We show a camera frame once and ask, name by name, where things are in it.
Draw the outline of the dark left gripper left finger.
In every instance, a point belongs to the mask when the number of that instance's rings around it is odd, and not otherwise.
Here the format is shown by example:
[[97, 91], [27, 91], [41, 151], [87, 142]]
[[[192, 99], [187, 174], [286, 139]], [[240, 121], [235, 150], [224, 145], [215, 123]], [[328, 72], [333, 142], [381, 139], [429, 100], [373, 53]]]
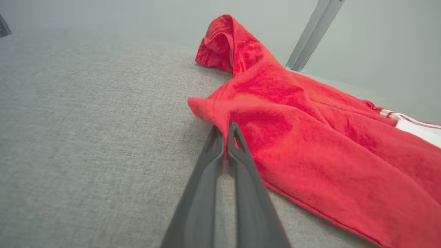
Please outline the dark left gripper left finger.
[[223, 153], [222, 132], [213, 126], [167, 228], [162, 248], [214, 247], [216, 184]]

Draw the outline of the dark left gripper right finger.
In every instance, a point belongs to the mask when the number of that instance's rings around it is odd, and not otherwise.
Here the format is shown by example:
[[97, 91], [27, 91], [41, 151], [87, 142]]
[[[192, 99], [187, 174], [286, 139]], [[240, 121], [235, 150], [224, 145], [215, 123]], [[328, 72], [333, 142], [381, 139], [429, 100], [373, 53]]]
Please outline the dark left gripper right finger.
[[236, 179], [237, 247], [290, 248], [239, 125], [230, 122], [227, 154]]

